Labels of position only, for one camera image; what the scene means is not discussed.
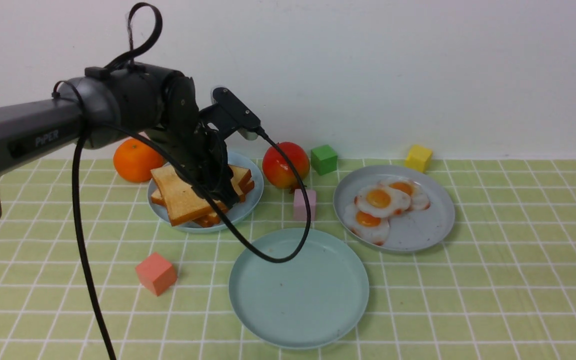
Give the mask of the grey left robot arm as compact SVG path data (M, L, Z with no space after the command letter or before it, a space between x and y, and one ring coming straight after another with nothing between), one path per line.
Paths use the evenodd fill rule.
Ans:
M109 124L145 132L183 167L179 176L194 182L195 194L202 187L222 208L238 200L226 144L202 122L194 80L153 64L89 67L83 77L58 85L50 99L0 107L0 177L76 142L87 130L87 150L125 138Z

